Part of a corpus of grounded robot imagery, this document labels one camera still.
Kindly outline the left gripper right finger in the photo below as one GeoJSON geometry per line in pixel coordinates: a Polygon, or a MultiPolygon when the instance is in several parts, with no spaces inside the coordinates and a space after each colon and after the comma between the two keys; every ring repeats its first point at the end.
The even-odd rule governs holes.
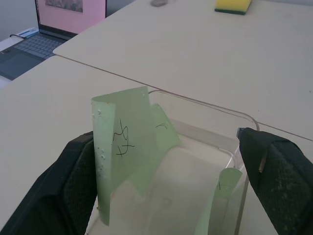
{"type": "Polygon", "coordinates": [[[313,233],[313,164],[290,140],[239,128],[239,150],[250,184],[280,235],[313,233]]]}

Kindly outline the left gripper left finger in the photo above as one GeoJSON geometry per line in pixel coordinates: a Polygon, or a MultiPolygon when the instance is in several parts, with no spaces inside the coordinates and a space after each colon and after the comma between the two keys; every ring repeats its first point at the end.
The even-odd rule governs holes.
{"type": "Polygon", "coordinates": [[[2,235],[83,235],[97,196],[93,133],[71,140],[34,182],[2,235]]]}

